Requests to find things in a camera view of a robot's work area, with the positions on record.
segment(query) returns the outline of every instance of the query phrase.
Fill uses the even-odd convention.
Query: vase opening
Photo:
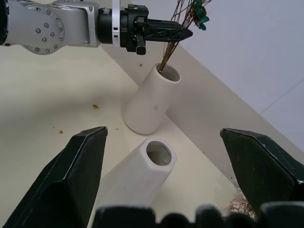
[[[169,165],[172,160],[170,151],[164,144],[158,141],[148,144],[147,155],[154,164],[160,166]]]
[[[160,64],[156,66],[157,71],[159,70],[160,67],[161,67]],[[173,82],[178,82],[181,79],[180,74],[173,67],[169,65],[166,65],[164,67],[160,75],[166,78],[167,80]]]

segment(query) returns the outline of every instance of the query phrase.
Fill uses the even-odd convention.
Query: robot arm
[[[100,43],[146,53],[146,41],[179,42],[192,32],[177,22],[148,19],[145,6],[120,10],[79,0],[58,0],[44,5],[30,0],[0,0],[0,45],[22,45],[49,55],[64,46],[96,48]]]

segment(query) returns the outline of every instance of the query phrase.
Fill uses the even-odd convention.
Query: white tabletop
[[[0,226],[73,135],[108,127],[102,175],[147,137],[129,130],[121,117],[137,85],[100,47],[65,47],[50,56],[1,47],[0,67]],[[178,156],[152,204],[157,219],[178,212],[194,220],[199,205],[224,209],[237,196],[168,117],[150,136],[166,140]]]

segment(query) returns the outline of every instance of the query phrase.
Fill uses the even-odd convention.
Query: black plastic part
[[[224,220],[214,206],[201,206],[196,212],[195,228],[224,228]]]
[[[163,218],[159,228],[191,228],[192,226],[185,216],[181,214],[169,214]]]
[[[260,211],[259,228],[303,228],[304,202],[267,203]]]
[[[7,23],[9,9],[5,6],[6,2],[6,0],[0,0],[0,45],[4,44],[8,36]]]
[[[97,34],[100,42],[103,44],[112,44],[112,9],[99,9],[97,28]]]
[[[173,21],[151,20],[147,21],[144,30],[145,41],[179,42],[192,37],[193,32]]]
[[[138,53],[143,54],[145,46],[143,27],[138,25],[137,19],[141,18],[143,21],[147,21],[148,15],[147,7],[132,4],[120,12],[120,46],[122,48],[125,47],[129,52],[136,52],[137,46],[141,46]],[[143,40],[138,39],[137,35],[142,36]]]
[[[167,215],[156,224],[153,210],[147,208],[99,208],[92,228],[302,228],[304,202],[265,203],[257,221],[244,214],[230,214],[225,219],[213,206],[197,210],[195,223],[180,214]]]
[[[86,228],[99,188],[106,127],[71,138],[39,174],[4,228]]]
[[[155,214],[146,208],[99,208],[92,228],[156,228]]]
[[[148,15],[148,8],[142,5],[129,4],[127,9],[120,11],[120,47],[145,55],[146,41],[179,42],[193,35],[177,22],[150,20]],[[97,33],[101,43],[113,43],[111,9],[99,10]]]
[[[304,166],[268,136],[223,129],[238,184],[253,210],[271,201],[304,200]]]

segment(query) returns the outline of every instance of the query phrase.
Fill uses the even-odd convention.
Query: tilted white vase
[[[146,139],[100,180],[96,206],[149,206],[176,160],[168,143]]]
[[[180,74],[169,65],[160,74],[159,66],[152,67],[123,114],[126,125],[140,134],[150,134],[158,128],[169,104],[180,91]]]

